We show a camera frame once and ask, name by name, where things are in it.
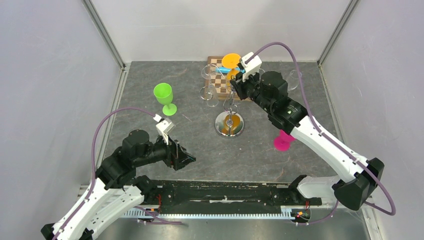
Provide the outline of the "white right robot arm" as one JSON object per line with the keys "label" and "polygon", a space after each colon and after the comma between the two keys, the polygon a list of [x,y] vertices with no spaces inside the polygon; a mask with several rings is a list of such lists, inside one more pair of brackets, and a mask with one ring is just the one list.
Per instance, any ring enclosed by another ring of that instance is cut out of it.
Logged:
{"label": "white right robot arm", "polygon": [[238,73],[230,85],[241,100],[256,103],[276,128],[308,146],[336,172],[333,177],[300,176],[288,191],[293,203],[334,198],[357,211],[367,202],[378,186],[384,163],[354,152],[325,130],[303,105],[288,96],[288,84],[279,72],[255,73],[246,80]]}

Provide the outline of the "clear wine glass back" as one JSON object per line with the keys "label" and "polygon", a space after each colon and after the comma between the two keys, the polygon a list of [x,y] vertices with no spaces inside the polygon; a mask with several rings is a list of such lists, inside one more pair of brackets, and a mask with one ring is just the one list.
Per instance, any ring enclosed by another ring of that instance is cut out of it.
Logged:
{"label": "clear wine glass back", "polygon": [[200,89],[199,94],[208,107],[216,107],[219,103],[217,90],[212,83],[213,77],[216,75],[215,70],[211,69],[214,66],[207,64],[201,70],[201,76],[205,79],[205,86]]}

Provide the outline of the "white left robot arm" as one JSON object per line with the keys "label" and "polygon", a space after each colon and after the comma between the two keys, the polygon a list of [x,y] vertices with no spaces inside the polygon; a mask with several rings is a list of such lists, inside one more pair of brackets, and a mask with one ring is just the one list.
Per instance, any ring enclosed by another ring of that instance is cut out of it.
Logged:
{"label": "white left robot arm", "polygon": [[195,161],[195,156],[170,137],[158,136],[153,143],[146,131],[133,130],[102,161],[71,210],[40,232],[46,240],[93,240],[129,209],[161,201],[157,184],[146,175],[136,176],[138,167],[164,162],[178,171]]}

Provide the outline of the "clear wine glass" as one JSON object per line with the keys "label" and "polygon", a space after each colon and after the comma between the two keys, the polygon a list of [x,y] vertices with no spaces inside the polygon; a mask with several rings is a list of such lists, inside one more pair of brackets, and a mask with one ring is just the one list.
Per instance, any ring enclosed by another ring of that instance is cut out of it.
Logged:
{"label": "clear wine glass", "polygon": [[205,86],[200,89],[199,94],[208,107],[216,107],[219,103],[217,90],[212,83],[213,77],[216,75],[215,70],[211,69],[214,66],[207,64],[201,70],[201,76],[205,79]]}
{"label": "clear wine glass", "polygon": [[288,86],[288,91],[293,91],[299,86],[299,76],[298,72],[294,69],[292,70],[285,78]]}

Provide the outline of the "pink plastic wine glass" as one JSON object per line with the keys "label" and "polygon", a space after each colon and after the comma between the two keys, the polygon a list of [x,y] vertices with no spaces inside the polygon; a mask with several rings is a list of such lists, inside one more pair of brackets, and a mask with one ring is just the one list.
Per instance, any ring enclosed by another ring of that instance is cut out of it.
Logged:
{"label": "pink plastic wine glass", "polygon": [[291,143],[295,140],[296,139],[293,136],[287,134],[283,130],[280,130],[278,137],[273,140],[273,145],[278,151],[285,152],[289,150]]}

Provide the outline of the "green plastic wine glass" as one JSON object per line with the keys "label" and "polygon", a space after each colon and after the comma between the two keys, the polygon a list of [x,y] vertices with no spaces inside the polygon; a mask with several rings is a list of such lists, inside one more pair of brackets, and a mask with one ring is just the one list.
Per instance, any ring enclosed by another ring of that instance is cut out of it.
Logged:
{"label": "green plastic wine glass", "polygon": [[177,106],[173,103],[174,95],[171,85],[168,83],[159,83],[153,89],[156,100],[163,105],[162,113],[166,116],[172,116],[177,112]]}

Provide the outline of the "chrome wine glass rack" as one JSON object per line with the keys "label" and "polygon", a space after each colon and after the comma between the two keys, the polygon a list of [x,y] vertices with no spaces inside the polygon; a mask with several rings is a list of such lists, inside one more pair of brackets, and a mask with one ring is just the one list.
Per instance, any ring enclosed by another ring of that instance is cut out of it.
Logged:
{"label": "chrome wine glass rack", "polygon": [[222,103],[223,112],[214,120],[214,129],[224,138],[235,138],[244,130],[244,120],[238,113],[239,107],[235,104],[236,92],[232,89]]}

